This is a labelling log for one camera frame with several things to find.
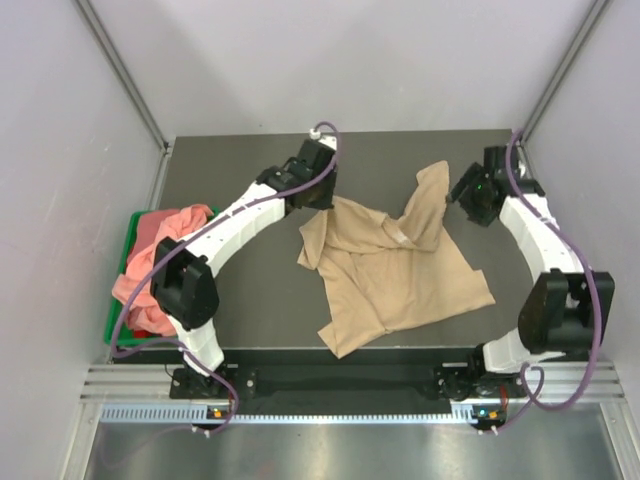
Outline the beige t shirt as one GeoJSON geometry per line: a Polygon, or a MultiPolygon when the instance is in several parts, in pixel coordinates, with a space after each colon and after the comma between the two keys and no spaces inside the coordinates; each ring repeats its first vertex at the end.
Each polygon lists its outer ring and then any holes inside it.
{"type": "Polygon", "coordinates": [[[323,279],[330,322],[318,335],[343,358],[386,334],[440,322],[494,304],[444,227],[449,165],[416,175],[403,214],[336,197],[300,229],[298,264],[323,279]]]}

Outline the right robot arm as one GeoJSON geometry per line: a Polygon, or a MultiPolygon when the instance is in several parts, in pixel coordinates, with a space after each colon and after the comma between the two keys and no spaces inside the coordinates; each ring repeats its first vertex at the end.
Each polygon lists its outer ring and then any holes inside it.
{"type": "Polygon", "coordinates": [[[448,195],[468,220],[487,227],[500,221],[514,237],[529,267],[533,287],[515,329],[476,347],[467,370],[469,388],[487,396],[503,375],[515,375],[523,363],[590,351],[597,329],[605,329],[615,282],[608,272],[584,273],[578,256],[557,235],[557,221],[546,193],[524,175],[515,150],[485,148],[448,195]]]}

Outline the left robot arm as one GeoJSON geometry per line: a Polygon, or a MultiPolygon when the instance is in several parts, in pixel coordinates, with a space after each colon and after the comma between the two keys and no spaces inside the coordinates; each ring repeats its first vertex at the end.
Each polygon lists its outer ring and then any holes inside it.
{"type": "Polygon", "coordinates": [[[281,167],[265,169],[241,197],[205,226],[156,246],[150,292],[168,316],[181,343],[192,384],[205,396],[226,387],[220,367],[214,315],[220,300],[215,283],[225,263],[257,234],[296,209],[333,207],[337,179],[337,139],[314,132],[297,155],[281,167]]]}

